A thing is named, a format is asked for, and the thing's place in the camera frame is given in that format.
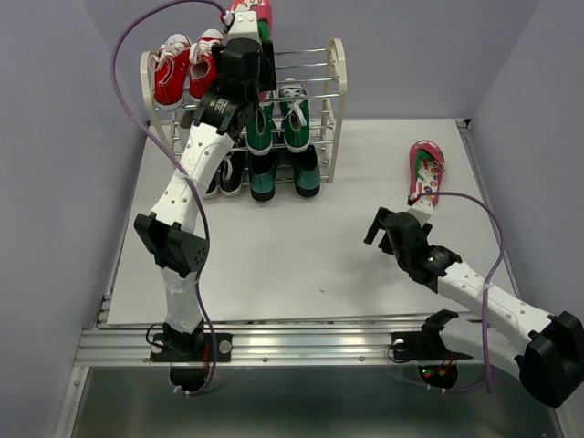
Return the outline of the green canvas sneaker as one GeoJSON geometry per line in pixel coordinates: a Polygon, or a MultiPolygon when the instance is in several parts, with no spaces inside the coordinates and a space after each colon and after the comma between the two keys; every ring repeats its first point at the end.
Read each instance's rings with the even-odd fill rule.
{"type": "Polygon", "coordinates": [[[291,152],[301,153],[310,143],[308,92],[303,84],[287,78],[279,86],[277,98],[282,115],[284,143],[291,152]]]}
{"type": "Polygon", "coordinates": [[[247,148],[253,155],[263,156],[271,151],[273,143],[274,103],[260,104],[246,125],[247,148]]]}

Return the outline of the pink flip flop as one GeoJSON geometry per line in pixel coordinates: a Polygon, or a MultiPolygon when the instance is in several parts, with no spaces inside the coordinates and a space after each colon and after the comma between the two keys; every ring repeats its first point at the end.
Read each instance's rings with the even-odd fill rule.
{"type": "Polygon", "coordinates": [[[445,173],[445,159],[440,147],[429,140],[416,141],[410,148],[409,195],[429,193],[433,206],[438,204],[438,197],[433,193],[439,192],[445,173]]]}
{"type": "Polygon", "coordinates": [[[230,13],[254,11],[258,21],[259,36],[262,41],[271,40],[273,31],[273,10],[270,0],[233,0],[227,8],[230,13]]]}

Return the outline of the dark green loafer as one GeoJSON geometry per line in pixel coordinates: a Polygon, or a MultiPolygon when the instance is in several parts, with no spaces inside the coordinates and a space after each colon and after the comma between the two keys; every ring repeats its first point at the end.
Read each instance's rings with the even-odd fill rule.
{"type": "Polygon", "coordinates": [[[266,155],[250,157],[248,175],[250,193],[257,202],[268,202],[276,193],[278,155],[270,151],[266,155]]]}
{"type": "Polygon", "coordinates": [[[287,161],[294,173],[294,185],[298,195],[312,198],[319,193],[320,167],[316,149],[309,145],[302,152],[284,150],[287,161]]]}

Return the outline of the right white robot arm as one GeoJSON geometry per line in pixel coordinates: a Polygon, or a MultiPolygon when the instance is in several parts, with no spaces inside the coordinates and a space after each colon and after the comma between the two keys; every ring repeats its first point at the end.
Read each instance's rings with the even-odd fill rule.
{"type": "Polygon", "coordinates": [[[482,360],[518,379],[538,402],[560,407],[583,383],[583,325],[567,311],[553,315],[490,284],[450,249],[429,244],[428,214],[378,209],[364,242],[415,283],[466,308],[467,319],[440,310],[415,331],[396,332],[388,356],[398,363],[482,360]]]}

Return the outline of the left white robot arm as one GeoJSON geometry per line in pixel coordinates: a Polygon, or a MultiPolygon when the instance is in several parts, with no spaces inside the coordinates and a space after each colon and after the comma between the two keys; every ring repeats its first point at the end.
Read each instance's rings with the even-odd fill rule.
{"type": "Polygon", "coordinates": [[[202,194],[220,163],[252,119],[264,91],[276,87],[274,47],[270,40],[236,38],[215,45],[218,76],[193,112],[184,152],[149,214],[138,214],[134,228],[162,274],[167,316],[151,345],[162,354],[191,360],[202,357],[212,337],[200,304],[199,279],[210,252],[209,235],[195,232],[207,224],[202,194]]]}

